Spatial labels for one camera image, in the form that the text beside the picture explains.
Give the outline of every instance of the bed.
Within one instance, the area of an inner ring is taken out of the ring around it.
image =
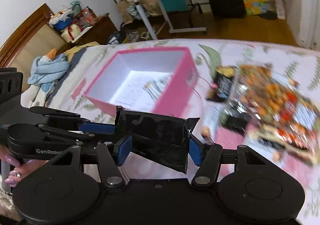
[[[45,11],[46,10],[41,11],[41,14],[44,13],[43,15],[46,15]],[[60,49],[62,48],[62,50],[64,50],[65,44],[58,38],[54,43],[47,43],[50,39],[49,36],[51,37],[53,34],[43,34],[44,31],[47,31],[44,30],[47,29],[47,27],[44,27],[46,26],[45,21],[46,20],[43,18],[33,31],[30,30],[28,32],[28,35],[21,35],[17,39],[19,41],[17,45],[8,45],[8,48],[5,51],[9,51],[9,54],[7,53],[3,56],[2,53],[0,53],[1,66],[15,66],[18,71],[23,71],[24,76],[27,77],[33,60],[32,57],[41,55],[40,51],[32,52],[29,49],[31,47],[29,42],[36,42],[33,40],[36,39],[35,37],[38,39],[39,33],[42,35],[41,42],[48,45],[42,54],[45,54],[48,49],[52,47],[60,47]],[[82,51],[81,57],[78,56],[80,58],[73,70],[70,71],[68,76],[55,88],[54,96],[50,98],[48,106],[55,109],[79,113],[82,117],[94,122],[114,123],[114,117],[98,109],[84,96],[84,92],[87,90],[97,73],[117,51],[161,46],[188,47],[195,60],[199,72],[199,79],[188,104],[180,117],[201,117],[201,120],[193,132],[199,139],[202,139],[201,127],[203,125],[203,119],[210,108],[210,103],[205,100],[205,97],[211,83],[209,64],[211,60],[214,60],[212,56],[210,56],[210,53],[203,49],[204,47],[215,49],[220,54],[223,65],[235,65],[255,61],[272,63],[274,71],[285,76],[293,77],[300,83],[300,91],[305,96],[310,97],[316,102],[319,101],[319,52],[298,47],[259,42],[214,39],[169,39],[87,47],[85,51]],[[29,60],[22,61],[21,58],[24,57],[29,58]],[[242,141],[220,140],[216,142],[221,144],[224,148],[235,149],[238,144],[246,143],[245,140],[246,139],[243,139]],[[261,148],[259,145],[250,146],[272,161],[265,148]],[[289,155],[285,156],[278,165],[297,179],[305,189],[306,200],[298,216],[298,220],[303,224],[318,224],[320,221],[320,218],[318,217],[320,209],[320,168],[318,166],[311,168]],[[233,166],[227,165],[221,168],[219,179],[232,172],[232,169]],[[122,169],[125,177],[147,179],[187,177],[191,180],[196,171],[197,167],[193,164],[191,159],[188,161],[188,172],[187,175],[185,175],[148,161],[133,153],[130,153]],[[86,172],[96,180],[99,180],[95,166],[88,166]]]

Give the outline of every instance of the black plastic wrapper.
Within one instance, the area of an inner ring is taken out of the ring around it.
[[[146,159],[187,173],[189,137],[200,118],[187,120],[117,106],[116,133],[132,135],[132,152]]]

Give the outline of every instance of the open storage box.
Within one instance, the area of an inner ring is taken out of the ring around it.
[[[167,83],[153,98],[150,81]],[[103,112],[115,116],[126,109],[180,117],[198,79],[187,47],[158,47],[118,51],[95,77],[84,95]]]

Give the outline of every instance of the black snack package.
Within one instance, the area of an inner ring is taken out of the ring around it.
[[[189,137],[200,118],[187,120],[117,106],[116,133],[132,135],[132,152],[179,172],[187,173]]]
[[[225,102],[229,97],[236,71],[237,67],[235,66],[217,67],[215,79],[207,94],[207,100],[217,103]]]

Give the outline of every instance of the white desk leg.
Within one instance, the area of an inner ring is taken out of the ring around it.
[[[153,30],[153,27],[152,27],[150,21],[148,20],[148,17],[146,16],[142,5],[139,2],[136,2],[135,6],[136,6],[136,8],[137,8],[142,20],[143,20],[143,23],[146,25],[147,30],[149,31],[150,36],[152,37],[152,39],[153,40],[158,40],[157,35],[156,35],[155,31]]]
[[[161,0],[157,0],[158,4],[160,6],[161,12],[163,14],[164,19],[168,22],[170,29],[169,29],[169,33],[181,33],[181,32],[197,32],[197,31],[207,31],[206,27],[202,27],[202,28],[179,28],[179,29],[174,29],[172,26],[172,23],[170,21],[170,18],[167,14],[167,11],[165,10]]]

